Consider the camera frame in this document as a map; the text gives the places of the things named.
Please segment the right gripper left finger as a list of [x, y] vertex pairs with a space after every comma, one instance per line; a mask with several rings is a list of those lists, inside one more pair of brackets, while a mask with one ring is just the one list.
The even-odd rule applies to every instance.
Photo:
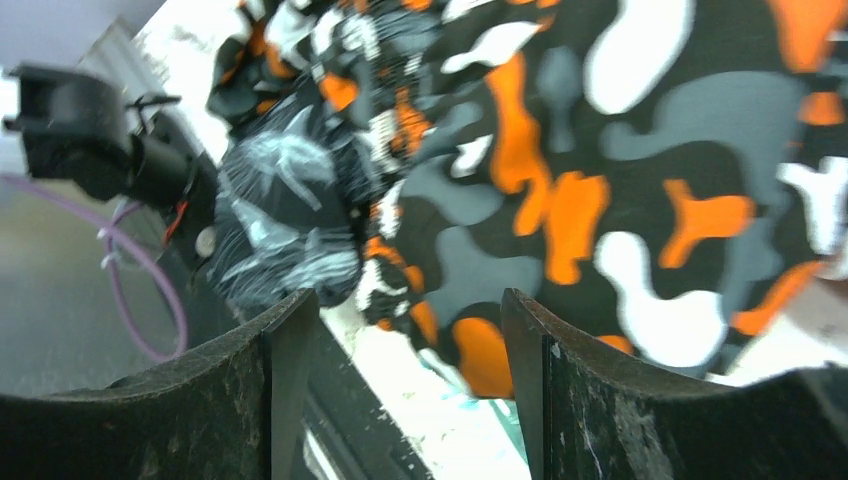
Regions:
[[302, 289], [100, 390], [1, 399], [5, 479], [306, 479], [319, 309]]

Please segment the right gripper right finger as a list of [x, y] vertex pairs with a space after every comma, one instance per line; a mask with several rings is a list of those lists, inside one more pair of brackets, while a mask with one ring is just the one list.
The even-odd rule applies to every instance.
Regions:
[[645, 363], [516, 289], [502, 326], [535, 479], [843, 479], [847, 372], [749, 386]]

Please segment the orange camouflage shorts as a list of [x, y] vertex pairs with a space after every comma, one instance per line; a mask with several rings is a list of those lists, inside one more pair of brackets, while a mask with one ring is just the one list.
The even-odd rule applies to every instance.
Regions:
[[292, 95], [324, 101], [379, 183], [353, 214], [346, 300], [476, 395], [513, 394], [507, 289], [704, 377], [813, 277], [847, 275], [843, 1], [244, 1], [237, 15], [207, 102], [230, 145]]

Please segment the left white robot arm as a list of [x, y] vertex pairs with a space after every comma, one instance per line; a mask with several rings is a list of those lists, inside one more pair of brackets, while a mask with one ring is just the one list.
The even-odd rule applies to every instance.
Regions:
[[165, 246], [196, 270], [215, 249], [217, 181], [209, 155], [163, 109], [179, 100], [130, 102], [98, 77], [21, 64], [1, 74], [1, 171], [140, 202], [165, 222]]

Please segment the dark leaf print shorts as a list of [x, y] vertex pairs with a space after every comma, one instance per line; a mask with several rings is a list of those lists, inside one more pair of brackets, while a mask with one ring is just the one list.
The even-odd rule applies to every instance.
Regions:
[[336, 307], [360, 279], [355, 211], [379, 183], [350, 129], [301, 92], [233, 133], [218, 169], [216, 250], [208, 278], [243, 311], [310, 288]]

